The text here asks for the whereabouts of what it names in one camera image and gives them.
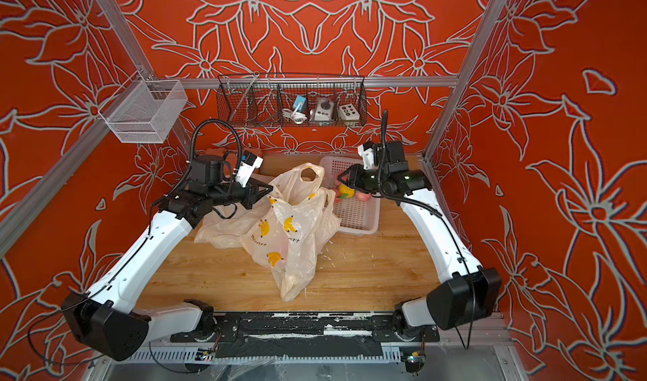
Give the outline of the pink peach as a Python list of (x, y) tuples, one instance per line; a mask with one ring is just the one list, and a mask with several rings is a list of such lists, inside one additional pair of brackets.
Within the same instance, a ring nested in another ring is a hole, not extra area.
[(372, 195), (370, 193), (359, 192), (358, 190), (355, 191), (354, 197), (360, 202), (368, 202), (372, 200)]

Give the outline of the banana print plastic bag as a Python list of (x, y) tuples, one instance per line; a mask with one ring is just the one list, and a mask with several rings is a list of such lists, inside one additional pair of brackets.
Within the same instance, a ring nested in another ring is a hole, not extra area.
[(239, 238), (254, 262), (271, 270), (285, 302), (311, 283), (318, 255), (340, 230), (336, 195), (323, 186), (324, 178), (325, 168), (311, 163), (275, 177), (261, 216)]

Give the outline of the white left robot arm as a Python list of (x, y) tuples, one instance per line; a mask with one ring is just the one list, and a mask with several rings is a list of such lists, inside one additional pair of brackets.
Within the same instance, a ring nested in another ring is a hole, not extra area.
[(149, 342), (188, 334), (200, 342), (216, 333), (213, 308), (196, 299), (152, 311), (136, 303), (170, 252), (215, 207), (251, 209), (272, 185), (251, 179), (217, 185), (185, 185), (164, 197), (131, 248), (86, 293), (71, 293), (62, 313), (74, 339), (116, 361)]

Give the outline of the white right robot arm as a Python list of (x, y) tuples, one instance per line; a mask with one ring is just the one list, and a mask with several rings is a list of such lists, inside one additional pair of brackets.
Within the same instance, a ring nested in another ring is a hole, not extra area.
[(366, 170), (352, 165), (338, 175), (341, 184), (362, 194), (396, 202), (421, 236), (436, 268), (440, 285), (428, 295), (399, 303), (401, 330), (435, 325), (451, 330), (490, 317), (502, 279), (486, 269), (461, 241), (441, 212), (431, 182), (420, 170)]

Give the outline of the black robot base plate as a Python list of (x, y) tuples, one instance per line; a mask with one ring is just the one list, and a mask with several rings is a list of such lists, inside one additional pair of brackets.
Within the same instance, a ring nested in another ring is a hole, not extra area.
[(436, 326), (405, 329), (390, 311), (217, 312), (213, 318), (209, 338), (180, 333), (170, 342), (234, 361), (401, 362), (440, 340)]

